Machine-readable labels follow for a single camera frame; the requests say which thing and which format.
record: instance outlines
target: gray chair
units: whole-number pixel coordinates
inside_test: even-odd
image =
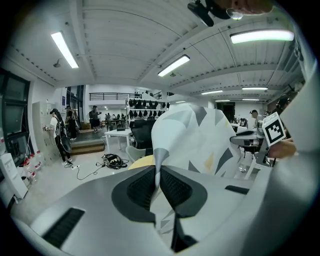
[[[127,146],[125,152],[129,156],[131,163],[134,163],[139,158],[142,158],[146,155],[146,149],[137,149],[133,146]]]

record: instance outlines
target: hand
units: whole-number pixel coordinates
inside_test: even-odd
[[[269,157],[279,159],[290,157],[295,154],[296,150],[292,139],[283,139],[270,147]]]

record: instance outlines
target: stairs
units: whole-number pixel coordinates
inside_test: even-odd
[[[71,145],[71,156],[90,154],[96,152],[105,151],[105,144],[103,141],[87,142],[81,144],[72,144]]]

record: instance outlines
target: ceiling light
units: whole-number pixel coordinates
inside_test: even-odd
[[[294,37],[293,32],[285,29],[261,29],[230,34],[233,44],[260,40],[293,41]]]
[[[267,87],[244,87],[242,88],[242,90],[261,90],[261,91],[265,91],[265,90],[268,90]]]
[[[183,55],[182,57],[178,58],[173,63],[171,63],[169,66],[167,66],[165,69],[160,71],[158,73],[158,76],[159,77],[163,77],[166,74],[170,73],[172,70],[175,70],[177,67],[180,67],[181,65],[185,64],[188,61],[190,61],[189,56]]]
[[[62,53],[63,57],[66,59],[66,61],[71,66],[71,68],[73,68],[73,69],[79,68],[79,66],[76,63],[74,57],[72,56],[61,32],[54,33],[51,36],[52,36],[52,39],[54,40],[56,46],[59,48],[60,52]]]
[[[203,92],[201,94],[206,95],[206,94],[216,94],[216,93],[222,93],[222,92],[223,92],[223,90],[215,90],[215,91]]]

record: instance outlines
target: black and white square marker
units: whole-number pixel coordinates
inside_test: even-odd
[[[280,139],[284,136],[284,132],[281,129],[281,125],[279,120],[275,120],[273,123],[269,124],[266,128],[266,135],[270,141],[270,144],[275,142],[276,140]]]

